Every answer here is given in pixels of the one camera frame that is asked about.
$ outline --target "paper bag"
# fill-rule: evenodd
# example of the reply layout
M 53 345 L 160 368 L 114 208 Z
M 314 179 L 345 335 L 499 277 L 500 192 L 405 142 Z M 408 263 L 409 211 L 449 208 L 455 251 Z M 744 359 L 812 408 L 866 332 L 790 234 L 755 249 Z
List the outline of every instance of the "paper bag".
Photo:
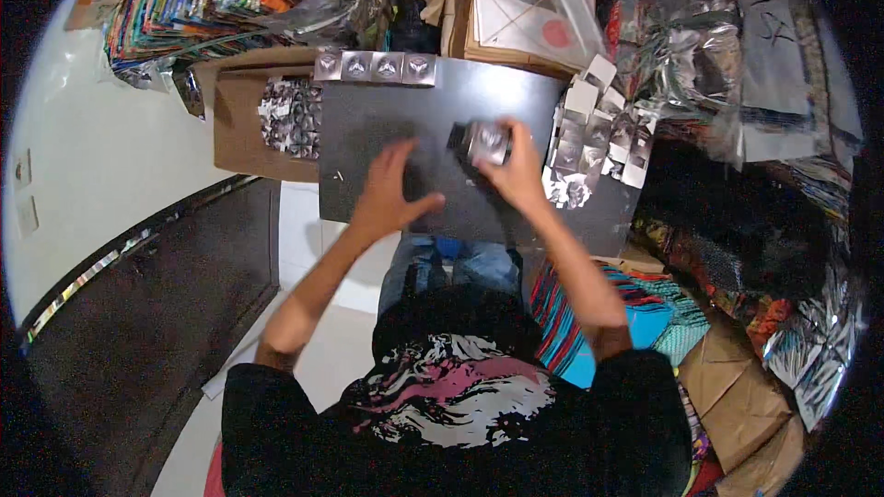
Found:
M 749 368 L 754 357 L 724 319 L 710 315 L 709 324 L 709 331 L 678 367 L 678 380 L 701 419 Z
M 721 468 L 729 473 L 785 424 L 792 412 L 744 334 L 717 315 L 679 366 Z
M 768 443 L 715 485 L 720 497 L 773 497 L 786 484 L 804 454 L 804 428 L 799 416 L 779 428 Z

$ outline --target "graphic print on t-shirt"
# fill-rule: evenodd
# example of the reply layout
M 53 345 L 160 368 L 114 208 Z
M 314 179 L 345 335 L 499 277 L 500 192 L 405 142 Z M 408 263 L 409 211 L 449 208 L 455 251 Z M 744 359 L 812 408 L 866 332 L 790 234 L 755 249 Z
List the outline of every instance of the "graphic print on t-shirt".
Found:
M 524 423 L 555 401 L 549 373 L 477 336 L 431 335 L 393 349 L 382 365 L 386 372 L 354 382 L 345 395 L 350 407 L 370 413 L 354 431 L 389 441 L 476 447 L 525 440 Z

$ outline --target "blue jeans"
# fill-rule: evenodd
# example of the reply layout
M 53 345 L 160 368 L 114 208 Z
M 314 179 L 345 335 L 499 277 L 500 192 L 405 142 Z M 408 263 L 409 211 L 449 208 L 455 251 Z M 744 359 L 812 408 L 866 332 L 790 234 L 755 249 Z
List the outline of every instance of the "blue jeans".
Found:
M 408 269 L 414 266 L 415 295 L 443 288 L 448 276 L 442 269 L 442 256 L 436 240 L 426 235 L 402 233 L 399 247 L 393 254 L 390 270 L 384 276 L 378 314 L 383 314 L 402 299 L 406 290 Z M 502 244 L 461 242 L 452 270 L 453 286 L 474 284 L 483 288 L 520 295 L 519 267 Z

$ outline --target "hand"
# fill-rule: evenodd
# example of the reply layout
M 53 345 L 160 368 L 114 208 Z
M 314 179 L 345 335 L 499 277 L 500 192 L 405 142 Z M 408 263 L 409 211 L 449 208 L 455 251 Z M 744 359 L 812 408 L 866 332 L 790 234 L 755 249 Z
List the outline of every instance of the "hand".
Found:
M 390 144 L 371 162 L 350 221 L 351 229 L 369 245 L 445 205 L 445 196 L 438 192 L 411 203 L 402 195 L 405 162 L 416 145 L 416 138 Z
M 478 160 L 475 167 L 523 215 L 548 207 L 547 195 L 540 183 L 540 158 L 531 142 L 530 130 L 524 123 L 513 118 L 500 119 L 498 124 L 509 127 L 512 132 L 513 144 L 509 160 L 502 166 Z

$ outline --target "stack of cards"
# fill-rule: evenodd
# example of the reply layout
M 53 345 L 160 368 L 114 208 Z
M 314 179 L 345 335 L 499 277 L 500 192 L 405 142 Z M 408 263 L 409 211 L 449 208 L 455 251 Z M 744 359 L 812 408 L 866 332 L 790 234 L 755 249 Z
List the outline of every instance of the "stack of cards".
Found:
M 597 55 L 556 107 L 542 176 L 556 207 L 582 207 L 603 174 L 637 188 L 645 184 L 656 116 L 626 104 L 610 86 L 616 73 Z
M 436 84 L 436 56 L 405 52 L 321 52 L 313 67 L 315 81 Z
M 322 92 L 308 79 L 271 78 L 258 107 L 264 142 L 294 158 L 318 160 Z

